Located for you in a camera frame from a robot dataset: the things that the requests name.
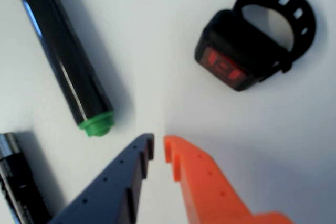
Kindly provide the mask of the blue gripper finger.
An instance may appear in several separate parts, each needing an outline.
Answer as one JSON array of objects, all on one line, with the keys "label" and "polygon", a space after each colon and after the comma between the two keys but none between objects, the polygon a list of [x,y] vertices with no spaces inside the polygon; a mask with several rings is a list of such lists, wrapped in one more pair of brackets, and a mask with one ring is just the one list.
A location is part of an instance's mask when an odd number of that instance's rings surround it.
[{"label": "blue gripper finger", "polygon": [[154,135],[133,140],[51,223],[136,223]]}]

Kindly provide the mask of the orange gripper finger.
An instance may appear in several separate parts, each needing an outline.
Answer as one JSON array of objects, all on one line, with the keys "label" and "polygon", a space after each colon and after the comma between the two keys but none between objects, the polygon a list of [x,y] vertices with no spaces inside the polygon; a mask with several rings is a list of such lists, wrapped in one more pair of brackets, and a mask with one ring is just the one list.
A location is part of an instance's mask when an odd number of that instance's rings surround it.
[{"label": "orange gripper finger", "polygon": [[190,223],[291,223],[280,212],[253,214],[203,149],[174,135],[164,137],[165,160],[181,185]]}]

